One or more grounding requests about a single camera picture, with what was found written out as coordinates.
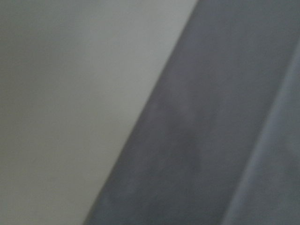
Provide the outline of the dark brown t-shirt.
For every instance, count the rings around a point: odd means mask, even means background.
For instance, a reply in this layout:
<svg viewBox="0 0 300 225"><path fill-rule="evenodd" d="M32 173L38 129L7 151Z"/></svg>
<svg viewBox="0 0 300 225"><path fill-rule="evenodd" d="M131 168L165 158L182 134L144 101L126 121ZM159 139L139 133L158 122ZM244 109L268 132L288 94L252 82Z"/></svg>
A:
<svg viewBox="0 0 300 225"><path fill-rule="evenodd" d="M300 222L300 3L201 0L88 225Z"/></svg>

